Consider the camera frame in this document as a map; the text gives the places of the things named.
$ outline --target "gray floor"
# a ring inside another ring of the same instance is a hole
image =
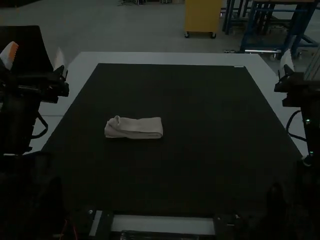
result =
[[[185,39],[183,4],[118,6],[118,3],[118,0],[41,0],[17,9],[0,9],[0,25],[39,25],[50,58],[60,47],[68,61],[86,51],[223,53],[239,49],[241,33],[226,36],[220,32],[215,40],[206,35]],[[290,13],[277,13],[280,18],[289,16]],[[319,23],[317,11],[307,29],[317,41],[320,41]],[[303,60],[295,63],[302,70],[311,59],[310,51],[303,55]],[[278,67],[267,56],[264,59],[272,69]]]

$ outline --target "black mat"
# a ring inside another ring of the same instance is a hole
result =
[[[164,137],[106,139],[115,115],[161,117]],[[99,64],[44,150],[69,207],[171,216],[261,211],[274,182],[290,191],[300,157],[247,70],[231,66]]]

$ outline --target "blue shelf frame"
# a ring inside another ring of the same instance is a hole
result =
[[[297,5],[295,10],[291,9],[274,9],[276,4]],[[297,55],[299,47],[317,48],[319,43],[305,35],[308,24],[317,8],[318,2],[308,2],[297,4],[296,2],[252,2],[251,11],[249,14],[248,24],[243,36],[240,52],[244,53],[248,48],[255,48],[255,50],[274,49],[281,50],[284,53],[293,41],[291,46],[291,53],[293,56]],[[248,43],[249,37],[257,32],[265,34],[272,17],[273,12],[287,12],[294,13],[290,20],[288,34],[283,44],[264,44],[263,41],[259,43]]]

